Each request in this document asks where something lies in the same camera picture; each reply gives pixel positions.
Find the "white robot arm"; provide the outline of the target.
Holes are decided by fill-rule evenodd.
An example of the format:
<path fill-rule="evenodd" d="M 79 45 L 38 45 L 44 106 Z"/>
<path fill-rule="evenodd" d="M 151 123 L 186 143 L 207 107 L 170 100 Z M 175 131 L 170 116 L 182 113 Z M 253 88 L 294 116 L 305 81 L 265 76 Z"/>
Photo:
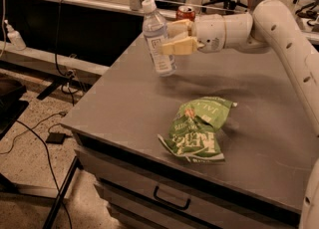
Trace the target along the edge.
<path fill-rule="evenodd" d="M 318 126 L 318 52 L 280 1 L 265 0 L 251 14 L 176 20 L 168 24 L 167 32 L 168 38 L 160 46 L 164 55 L 212 53 L 224 48 L 258 53 L 263 47 L 272 48 L 309 120 L 314 127 Z M 312 168 L 302 209 L 293 210 L 286 201 L 292 196 L 288 185 L 297 182 L 292 177 L 297 167 L 278 159 L 295 157 L 303 142 L 289 139 L 294 130 L 280 125 L 269 110 L 264 115 L 269 123 L 256 124 L 249 131 L 251 139 L 245 142 L 253 154 L 229 160 L 236 168 L 248 161 L 265 166 L 265 169 L 259 165 L 247 168 L 248 173 L 258 176 L 253 180 L 257 187 L 249 188 L 247 181 L 241 186 L 216 184 L 217 196 L 281 223 L 297 225 L 298 229 L 318 229 L 318 167 Z"/>

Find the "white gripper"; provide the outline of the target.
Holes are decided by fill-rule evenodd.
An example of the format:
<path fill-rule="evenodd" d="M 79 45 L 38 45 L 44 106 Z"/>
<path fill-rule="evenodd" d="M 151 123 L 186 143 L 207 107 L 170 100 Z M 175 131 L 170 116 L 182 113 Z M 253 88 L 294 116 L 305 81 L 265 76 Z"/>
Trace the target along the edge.
<path fill-rule="evenodd" d="M 181 19 L 166 24 L 167 34 L 170 38 L 182 36 L 181 40 L 166 41 L 158 46 L 162 55 L 190 55 L 198 49 L 203 53 L 220 51 L 225 44 L 226 31 L 224 18 L 218 14 L 203 15 L 195 18 Z"/>

